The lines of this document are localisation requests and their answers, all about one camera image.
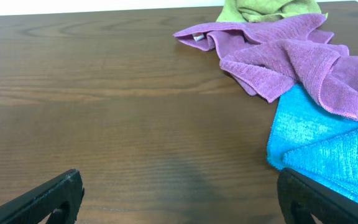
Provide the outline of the crumpled green cloth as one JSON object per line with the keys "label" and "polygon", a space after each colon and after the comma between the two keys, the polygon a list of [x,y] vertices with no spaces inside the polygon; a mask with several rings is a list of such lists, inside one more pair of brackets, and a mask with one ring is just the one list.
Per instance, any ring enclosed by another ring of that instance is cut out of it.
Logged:
{"label": "crumpled green cloth", "polygon": [[217,22],[273,22],[300,14],[323,14],[315,0],[225,0]]}

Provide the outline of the blue microfiber cloth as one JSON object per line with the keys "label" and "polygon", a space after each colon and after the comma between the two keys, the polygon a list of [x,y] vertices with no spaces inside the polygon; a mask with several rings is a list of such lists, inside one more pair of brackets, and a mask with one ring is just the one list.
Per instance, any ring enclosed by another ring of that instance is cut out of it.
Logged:
{"label": "blue microfiber cloth", "polygon": [[267,162],[291,168],[358,203],[358,122],[328,113],[301,85],[278,102]]}

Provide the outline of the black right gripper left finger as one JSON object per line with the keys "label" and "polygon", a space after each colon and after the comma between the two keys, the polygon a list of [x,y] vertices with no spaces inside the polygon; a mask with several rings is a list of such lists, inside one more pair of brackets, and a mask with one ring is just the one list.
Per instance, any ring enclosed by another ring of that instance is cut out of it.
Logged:
{"label": "black right gripper left finger", "polygon": [[85,189],[80,172],[70,169],[0,206],[0,224],[74,224]]}

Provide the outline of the purple microfiber cloth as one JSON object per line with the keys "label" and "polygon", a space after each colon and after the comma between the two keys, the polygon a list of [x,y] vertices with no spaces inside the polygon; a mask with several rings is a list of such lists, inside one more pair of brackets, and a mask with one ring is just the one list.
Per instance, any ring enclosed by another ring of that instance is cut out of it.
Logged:
{"label": "purple microfiber cloth", "polygon": [[358,56],[345,45],[278,40],[237,50],[220,66],[269,103],[301,83],[326,111],[358,121]]}

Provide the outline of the crumpled purple cloth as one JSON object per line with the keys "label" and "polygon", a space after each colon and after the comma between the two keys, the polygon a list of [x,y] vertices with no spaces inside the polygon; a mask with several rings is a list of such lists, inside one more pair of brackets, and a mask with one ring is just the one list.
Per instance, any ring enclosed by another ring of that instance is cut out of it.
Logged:
{"label": "crumpled purple cloth", "polygon": [[202,51],[215,50],[219,58],[245,48],[280,39],[327,44],[334,36],[320,30],[326,16],[301,14],[275,22],[210,22],[174,33],[179,42]]}

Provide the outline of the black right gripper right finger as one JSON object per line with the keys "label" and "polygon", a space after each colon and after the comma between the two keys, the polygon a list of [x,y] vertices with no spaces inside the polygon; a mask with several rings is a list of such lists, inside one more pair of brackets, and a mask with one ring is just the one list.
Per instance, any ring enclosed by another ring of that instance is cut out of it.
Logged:
{"label": "black right gripper right finger", "polygon": [[305,175],[284,168],[277,180],[278,202],[286,224],[358,224],[358,203]]}

